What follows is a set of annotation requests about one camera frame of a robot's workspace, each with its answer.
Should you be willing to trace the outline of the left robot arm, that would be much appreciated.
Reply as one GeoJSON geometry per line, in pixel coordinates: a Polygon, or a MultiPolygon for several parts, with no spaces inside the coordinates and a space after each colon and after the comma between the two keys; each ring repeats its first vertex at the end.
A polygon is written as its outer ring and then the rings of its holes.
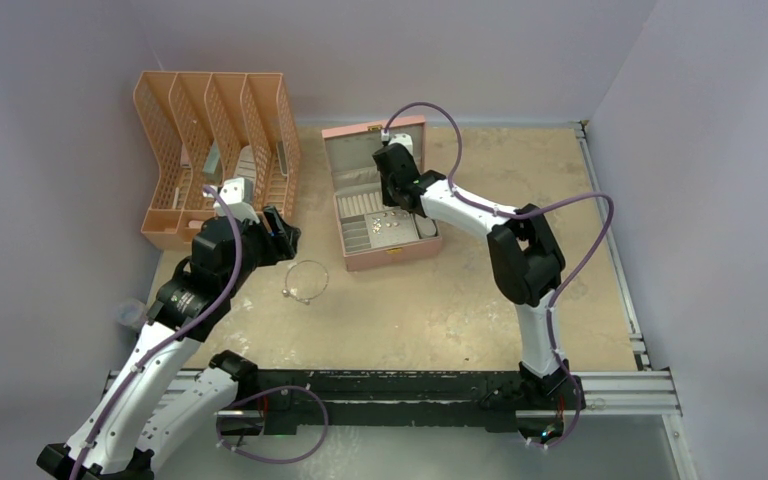
{"type": "Polygon", "coordinates": [[[216,217],[193,238],[191,253],[156,293],[138,342],[113,385],[66,442],[49,444],[36,464],[56,479],[151,479],[199,419],[257,399],[257,367],[223,353],[194,389],[163,410],[169,384],[229,313],[259,267],[295,258],[301,231],[273,206],[256,219],[216,217]]]}

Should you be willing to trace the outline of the pink jewelry box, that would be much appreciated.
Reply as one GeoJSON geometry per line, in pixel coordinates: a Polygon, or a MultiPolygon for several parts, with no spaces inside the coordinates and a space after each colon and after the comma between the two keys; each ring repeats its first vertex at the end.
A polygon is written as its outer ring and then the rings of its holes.
{"type": "Polygon", "coordinates": [[[434,221],[384,204],[372,158],[382,147],[383,126],[377,121],[321,131],[343,258],[350,272],[433,257],[443,246],[434,221]]]}

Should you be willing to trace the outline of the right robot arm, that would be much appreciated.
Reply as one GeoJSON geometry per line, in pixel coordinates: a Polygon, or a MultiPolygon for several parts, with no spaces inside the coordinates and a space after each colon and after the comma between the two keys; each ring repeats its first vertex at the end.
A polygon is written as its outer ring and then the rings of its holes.
{"type": "Polygon", "coordinates": [[[569,369],[553,312],[566,261],[537,206],[491,207],[445,175],[419,171],[409,149],[396,141],[372,158],[386,205],[447,223],[486,243],[495,285],[517,316],[524,399],[544,407],[567,395],[571,405],[583,407],[583,389],[569,369]]]}

